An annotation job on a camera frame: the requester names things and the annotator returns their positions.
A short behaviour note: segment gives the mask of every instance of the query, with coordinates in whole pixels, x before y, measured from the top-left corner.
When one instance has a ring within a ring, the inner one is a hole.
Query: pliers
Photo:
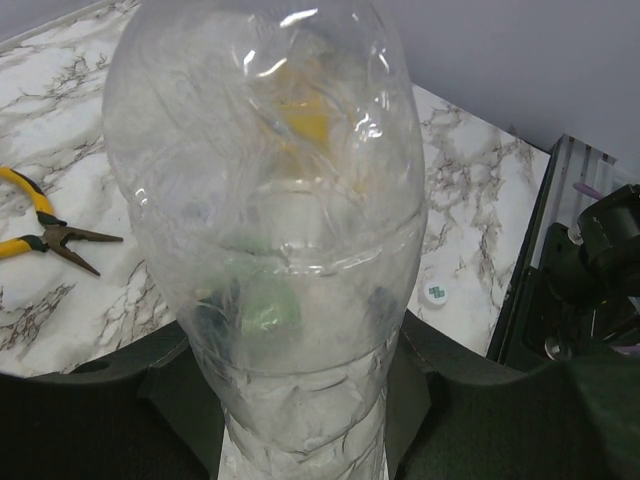
[[[22,253],[36,250],[38,252],[54,251],[58,255],[76,265],[100,276],[95,268],[89,265],[77,253],[69,250],[66,245],[69,240],[87,240],[89,242],[122,242],[122,238],[102,233],[80,230],[67,226],[67,222],[59,220],[53,214],[53,207],[44,192],[30,178],[16,172],[9,167],[0,167],[0,177],[18,185],[31,197],[36,210],[38,222],[44,227],[41,237],[24,235],[0,242],[0,258],[15,257]]]

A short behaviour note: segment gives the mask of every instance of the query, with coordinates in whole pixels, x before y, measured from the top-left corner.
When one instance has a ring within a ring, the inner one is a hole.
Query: marble countertop
[[[74,243],[95,278],[53,254],[0,263],[0,370],[69,371],[173,320],[131,234],[101,135],[102,87],[137,1],[0,47],[0,155],[70,224],[124,237]],[[479,353],[488,347],[548,155],[415,87],[430,217],[410,309]],[[0,184],[0,238],[38,234],[31,202]],[[448,303],[421,304],[436,282]]]

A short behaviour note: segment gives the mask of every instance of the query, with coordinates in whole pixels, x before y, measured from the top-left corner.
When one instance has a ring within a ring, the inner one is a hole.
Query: yellow pliers handle
[[[50,225],[62,223],[53,214],[53,207],[44,192],[31,179],[9,167],[0,167],[0,178],[9,180],[29,194],[40,223]],[[0,242],[0,258],[14,257],[31,250],[46,252],[48,246],[35,235],[25,235]]]
[[[15,183],[22,190],[27,192],[31,197],[36,213],[42,212],[47,215],[53,215],[53,207],[51,206],[49,199],[47,199],[44,192],[40,190],[40,187],[33,183],[30,178],[25,177],[9,167],[0,167],[0,178],[4,178],[5,180],[9,180],[11,183]]]

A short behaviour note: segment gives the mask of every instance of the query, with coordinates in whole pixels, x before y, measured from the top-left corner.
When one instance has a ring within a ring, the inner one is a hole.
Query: plastic bottle
[[[371,0],[143,1],[103,112],[240,478],[382,478],[386,373],[426,223],[388,18]]]

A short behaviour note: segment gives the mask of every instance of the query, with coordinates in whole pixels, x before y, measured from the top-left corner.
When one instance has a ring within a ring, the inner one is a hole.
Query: white bottle cap
[[[449,300],[449,292],[441,283],[427,283],[422,289],[422,303],[431,309],[442,308]]]

